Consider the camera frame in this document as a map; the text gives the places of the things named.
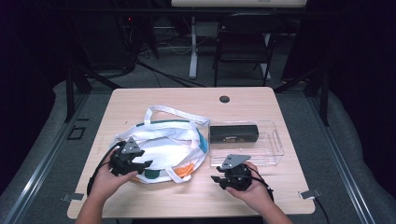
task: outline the transparent tray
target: transparent tray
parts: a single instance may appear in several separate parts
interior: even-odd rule
[[[258,138],[255,142],[242,140],[210,142],[213,135],[209,132],[209,153],[212,166],[220,166],[229,154],[249,155],[255,165],[277,165],[284,155],[282,143],[276,126],[271,120],[258,121],[212,121],[210,126],[257,125]]]

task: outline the white tote bag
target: white tote bag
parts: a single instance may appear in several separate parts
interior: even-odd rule
[[[151,121],[154,111],[184,119]],[[132,137],[145,150],[143,156],[134,158],[133,162],[152,161],[152,164],[135,180],[147,184],[170,180],[183,183],[191,179],[191,173],[201,165],[208,151],[208,143],[196,124],[208,127],[209,118],[164,105],[153,105],[147,110],[144,123],[117,134],[111,146]]]

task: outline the dark background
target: dark background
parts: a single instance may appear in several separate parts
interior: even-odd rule
[[[65,79],[68,69],[83,64],[122,70],[133,52],[122,43],[122,32],[116,33],[114,18],[92,20],[90,27],[102,30],[91,35],[82,23],[70,27],[76,18],[70,23],[60,15],[43,15],[39,10],[42,2],[38,2],[3,1],[0,7],[1,192],[38,137],[54,103],[52,88]],[[344,10],[346,16],[302,20],[284,77],[302,75],[318,66],[327,52],[333,53],[331,91],[355,124],[364,161],[378,183],[395,197],[396,16],[391,12],[396,6],[369,0],[350,3],[309,1],[310,11]],[[107,31],[111,37],[101,41],[113,41],[117,47],[112,54],[118,57],[95,58],[94,49],[98,48],[89,45],[100,44],[100,35]],[[78,39],[76,34],[84,37]],[[335,41],[338,45],[334,49],[334,39],[340,36],[342,41]]]

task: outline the black chair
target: black chair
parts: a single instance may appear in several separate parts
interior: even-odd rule
[[[283,29],[282,20],[271,14],[236,13],[225,16],[219,23],[218,44],[215,60],[215,84],[218,85],[218,67],[222,63],[266,63],[262,76],[262,85],[268,76],[268,70],[274,51],[274,40]],[[270,35],[268,43],[265,35]]]

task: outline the table leg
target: table leg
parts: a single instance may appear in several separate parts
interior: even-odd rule
[[[270,40],[270,34],[265,34],[264,35],[265,39],[265,44],[268,45],[268,41]],[[267,69],[267,64],[266,63],[261,63],[260,68],[262,69],[262,76],[265,76],[265,70]],[[267,81],[271,80],[271,75],[270,72],[268,71],[268,76],[267,76]]]
[[[191,18],[191,63],[190,63],[190,78],[197,78],[197,63],[198,63],[198,55],[197,55],[197,36],[195,33],[195,17]]]

